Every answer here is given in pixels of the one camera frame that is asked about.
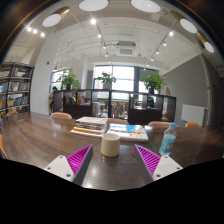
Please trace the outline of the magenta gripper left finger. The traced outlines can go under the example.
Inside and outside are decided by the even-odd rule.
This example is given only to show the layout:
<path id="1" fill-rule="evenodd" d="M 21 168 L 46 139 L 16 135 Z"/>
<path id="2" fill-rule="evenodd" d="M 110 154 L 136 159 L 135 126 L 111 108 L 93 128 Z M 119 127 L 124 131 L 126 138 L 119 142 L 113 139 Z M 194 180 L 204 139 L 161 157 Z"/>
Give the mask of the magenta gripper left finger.
<path id="1" fill-rule="evenodd" d="M 69 156 L 59 155 L 44 170 L 81 186 L 92 156 L 93 146 L 88 145 Z"/>

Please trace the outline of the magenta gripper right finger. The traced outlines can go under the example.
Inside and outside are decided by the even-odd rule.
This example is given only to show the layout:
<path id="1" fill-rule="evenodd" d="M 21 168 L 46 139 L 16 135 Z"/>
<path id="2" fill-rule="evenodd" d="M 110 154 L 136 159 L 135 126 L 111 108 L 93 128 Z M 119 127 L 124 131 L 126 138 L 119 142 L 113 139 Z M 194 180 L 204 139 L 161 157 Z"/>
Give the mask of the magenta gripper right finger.
<path id="1" fill-rule="evenodd" d="M 170 156 L 159 156 L 140 145 L 135 145 L 134 155 L 145 184 L 152 183 L 182 169 Z"/>

